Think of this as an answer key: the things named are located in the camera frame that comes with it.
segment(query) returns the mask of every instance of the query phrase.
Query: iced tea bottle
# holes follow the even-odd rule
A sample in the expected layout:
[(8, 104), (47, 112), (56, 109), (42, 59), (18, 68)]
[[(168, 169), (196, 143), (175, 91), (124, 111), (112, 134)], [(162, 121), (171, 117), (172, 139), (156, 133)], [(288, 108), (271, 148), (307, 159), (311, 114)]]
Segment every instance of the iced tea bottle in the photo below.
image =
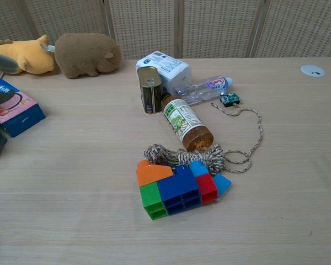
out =
[(162, 112), (186, 150), (207, 150), (211, 147), (213, 135), (185, 100), (169, 93), (163, 94)]

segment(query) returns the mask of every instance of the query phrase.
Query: can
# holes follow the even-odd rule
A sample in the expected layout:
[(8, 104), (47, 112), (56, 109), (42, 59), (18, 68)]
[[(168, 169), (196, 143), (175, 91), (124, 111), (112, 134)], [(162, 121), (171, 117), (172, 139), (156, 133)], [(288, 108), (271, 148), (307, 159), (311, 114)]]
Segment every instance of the can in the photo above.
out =
[(140, 80), (141, 100), (146, 113), (152, 114), (162, 111), (161, 84), (162, 80), (157, 69), (145, 66), (137, 69)]

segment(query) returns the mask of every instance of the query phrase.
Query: tangled rope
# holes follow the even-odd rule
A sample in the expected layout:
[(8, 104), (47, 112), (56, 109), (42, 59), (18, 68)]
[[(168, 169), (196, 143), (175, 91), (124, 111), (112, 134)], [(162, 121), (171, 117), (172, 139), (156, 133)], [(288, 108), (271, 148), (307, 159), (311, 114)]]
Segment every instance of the tangled rope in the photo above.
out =
[[(253, 161), (250, 157), (252, 153), (258, 148), (264, 136), (263, 127), (261, 124), (262, 117), (260, 113), (250, 108), (240, 109), (237, 113), (229, 113), (221, 109), (215, 103), (211, 103), (211, 105), (229, 116), (239, 116), (240, 113), (244, 111), (253, 112), (258, 116), (259, 140), (249, 150), (249, 152), (244, 152), (241, 150), (228, 150), (227, 152), (224, 152), (219, 144), (213, 145), (213, 147), (207, 151), (196, 150), (194, 152), (187, 152), (183, 149), (179, 149), (178, 151), (174, 152), (166, 149), (162, 145), (154, 144), (153, 146), (148, 147), (144, 151), (145, 159), (149, 160), (153, 164), (165, 163), (170, 165), (172, 168), (175, 168), (178, 165), (189, 165), (193, 161), (200, 160), (202, 163), (207, 165), (207, 167), (209, 168), (209, 172), (212, 175), (220, 173), (222, 169), (225, 169), (232, 173), (244, 173), (248, 171), (253, 164)], [(235, 161), (228, 158), (228, 154), (230, 153), (240, 153), (245, 158), (241, 161)], [(244, 163), (248, 163), (248, 165), (243, 169), (230, 169), (225, 166), (225, 161), (236, 165), (241, 165)]]

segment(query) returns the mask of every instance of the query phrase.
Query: white package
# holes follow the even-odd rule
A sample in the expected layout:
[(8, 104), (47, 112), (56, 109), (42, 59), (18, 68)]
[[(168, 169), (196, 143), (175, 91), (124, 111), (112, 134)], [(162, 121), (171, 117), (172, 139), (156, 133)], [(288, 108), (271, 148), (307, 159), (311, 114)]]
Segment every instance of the white package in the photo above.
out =
[(163, 93), (177, 95), (176, 87), (191, 83), (191, 66), (160, 51), (154, 51), (136, 63), (136, 69), (144, 66), (157, 68), (162, 80)]

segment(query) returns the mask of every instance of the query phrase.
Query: orange block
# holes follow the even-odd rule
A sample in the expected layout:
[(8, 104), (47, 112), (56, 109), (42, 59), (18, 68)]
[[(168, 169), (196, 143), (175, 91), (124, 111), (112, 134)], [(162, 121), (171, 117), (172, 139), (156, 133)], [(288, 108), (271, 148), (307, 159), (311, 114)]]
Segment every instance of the orange block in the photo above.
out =
[(168, 178), (173, 175), (173, 171), (169, 166), (152, 165), (149, 161), (142, 160), (137, 164), (136, 175), (138, 186), (141, 187)]

